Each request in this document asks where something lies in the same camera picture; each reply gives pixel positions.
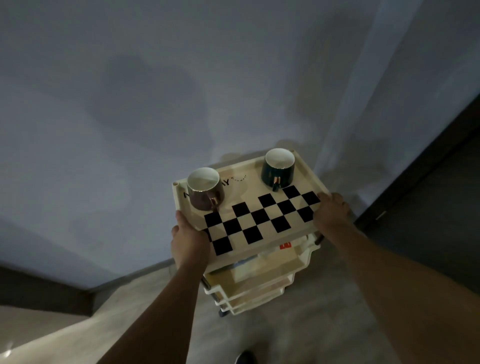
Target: black square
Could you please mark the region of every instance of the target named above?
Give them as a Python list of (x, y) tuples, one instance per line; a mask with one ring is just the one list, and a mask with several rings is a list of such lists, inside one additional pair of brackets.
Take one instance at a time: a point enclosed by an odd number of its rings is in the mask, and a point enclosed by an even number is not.
[(223, 226), (225, 226), (225, 232), (227, 235), (235, 234), (236, 232), (241, 231), (241, 226), (237, 218), (225, 221)]
[(308, 205), (313, 205), (320, 202), (320, 199), (317, 197), (317, 195), (313, 191), (303, 194), (302, 197), (307, 202)]
[(247, 239), (248, 244), (252, 244), (264, 238), (257, 226), (252, 226), (251, 228), (245, 229), (243, 231), (243, 235), (245, 235), (245, 239)]
[(291, 228), (285, 216), (280, 216), (272, 220), (273, 227), (277, 232), (282, 232)]
[(221, 224), (222, 218), (218, 212), (211, 212), (205, 215), (205, 222), (207, 223), (207, 227), (211, 228), (212, 226)]
[(252, 217), (253, 217), (253, 221), (255, 221), (255, 224), (257, 225), (263, 224), (264, 222), (267, 222), (268, 220), (270, 220), (270, 218), (267, 215), (267, 212), (263, 208), (252, 212)]
[(208, 235), (208, 241), (211, 242), (211, 241), (212, 241), (212, 237), (210, 236), (210, 231), (208, 231), (208, 228), (203, 229), (202, 231), (205, 231), (205, 232), (207, 233), (207, 235)]
[(238, 217), (238, 218), (240, 216), (243, 216), (243, 215), (246, 215), (246, 214), (250, 213), (250, 210), (248, 209), (247, 204), (244, 203), (244, 202), (242, 202), (240, 204), (237, 204), (237, 205), (233, 205), (232, 209), (233, 209), (233, 212), (235, 212), (235, 216)]
[(288, 198), (294, 198), (300, 196), (300, 192), (295, 186), (288, 186), (283, 189), (283, 192), (287, 195)]
[(228, 236), (217, 239), (214, 242), (212, 242), (212, 244), (213, 244), (213, 248), (215, 249), (216, 255), (225, 254), (233, 250), (232, 244), (230, 244), (230, 239), (228, 238)]
[(262, 204), (263, 207), (269, 207), (271, 205), (275, 205), (276, 203), (271, 194), (264, 194), (263, 196), (260, 196), (258, 199), (260, 200), (260, 203)]
[(310, 206), (297, 210), (303, 222), (309, 222), (313, 220), (313, 210)]
[(280, 211), (282, 211), (282, 214), (284, 214), (284, 215), (295, 211), (295, 207), (290, 202), (290, 200), (285, 200), (285, 201), (279, 202), (277, 205), (280, 208)]

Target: cart top tray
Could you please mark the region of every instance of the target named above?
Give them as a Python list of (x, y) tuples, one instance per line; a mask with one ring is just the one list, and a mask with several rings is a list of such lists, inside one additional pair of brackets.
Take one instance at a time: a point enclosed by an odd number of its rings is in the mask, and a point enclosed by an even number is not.
[(272, 192), (260, 173), (264, 157), (217, 169), (225, 199), (218, 212), (200, 211), (190, 204), (187, 179), (173, 183), (176, 208), (212, 245), (206, 273), (314, 232), (313, 212), (326, 187), (297, 152), (290, 186)]

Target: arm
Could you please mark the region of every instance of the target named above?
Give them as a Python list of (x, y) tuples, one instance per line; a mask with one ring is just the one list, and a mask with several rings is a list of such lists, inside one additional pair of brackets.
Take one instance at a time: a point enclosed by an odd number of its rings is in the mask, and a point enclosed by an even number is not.
[(477, 363), (480, 298), (370, 241), (347, 219), (339, 194), (319, 194), (314, 223), (339, 250), (404, 363)]
[(187, 360), (198, 285), (206, 269), (210, 243), (177, 211), (172, 255), (177, 273), (99, 364), (171, 363)]

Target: tray rim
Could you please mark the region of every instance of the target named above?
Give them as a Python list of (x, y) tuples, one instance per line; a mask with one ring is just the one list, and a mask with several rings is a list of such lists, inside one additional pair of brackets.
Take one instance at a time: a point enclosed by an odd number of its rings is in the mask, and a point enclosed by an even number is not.
[[(307, 165), (307, 163), (305, 163), (305, 161), (297, 153), (297, 151), (295, 149), (289, 149), (289, 151), (292, 152), (293, 155), (295, 156), (295, 164), (300, 164), (302, 169), (304, 171), (306, 171), (306, 173), (308, 174), (308, 179), (310, 179), (313, 183), (315, 183), (317, 185), (317, 187), (319, 187), (320, 190), (329, 194), (329, 191), (325, 187), (323, 182), (320, 181), (320, 179), (317, 177), (317, 175), (315, 173), (313, 173), (312, 169)], [(218, 173), (222, 173), (223, 171), (243, 167), (243, 166), (251, 164), (251, 163), (255, 164), (256, 162), (263, 161), (264, 159), (265, 159), (265, 156), (251, 158), (251, 159), (244, 160), (242, 162), (238, 162), (238, 163), (234, 163), (234, 164), (230, 164), (230, 165), (218, 168), (216, 170), (217, 170)], [(183, 178), (181, 180), (176, 180), (172, 183), (173, 198), (175, 200), (175, 208), (177, 210), (180, 210), (178, 189), (180, 188), (180, 184), (186, 183), (186, 181), (187, 181), (187, 178)], [(317, 229), (313, 226), (313, 224), (311, 224), (310, 226), (307, 226), (307, 227), (292, 229), (291, 231), (283, 231), (283, 232), (281, 232), (277, 235), (277, 238), (275, 238), (273, 240), (270, 240), (267, 243), (261, 244), (260, 246), (253, 247), (253, 248), (251, 248), (247, 251), (238, 252), (234, 255), (227, 255), (225, 257), (217, 256), (214, 261), (209, 262), (209, 264), (208, 264), (204, 273), (210, 273), (213, 270), (217, 270), (217, 269), (220, 269), (222, 267), (228, 266), (230, 264), (234, 264), (234, 263), (238, 262), (239, 260), (243, 260), (243, 259), (249, 258), (253, 255), (259, 254), (263, 250), (273, 248), (273, 247), (278, 246), (280, 244), (283, 244), (284, 242), (287, 242), (289, 240), (297, 239), (297, 238), (301, 237), (302, 235), (308, 235), (308, 234), (314, 233), (315, 231), (317, 231)]]

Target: floor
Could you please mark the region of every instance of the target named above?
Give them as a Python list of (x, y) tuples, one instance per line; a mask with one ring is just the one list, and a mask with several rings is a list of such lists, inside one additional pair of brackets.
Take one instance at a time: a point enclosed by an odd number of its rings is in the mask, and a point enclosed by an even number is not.
[[(0, 364), (96, 363), (173, 274), (168, 267), (120, 287), (92, 318), (14, 349)], [(329, 242), (283, 296), (238, 316), (217, 312), (200, 288), (188, 364), (233, 363), (252, 347), (261, 364), (400, 363)]]

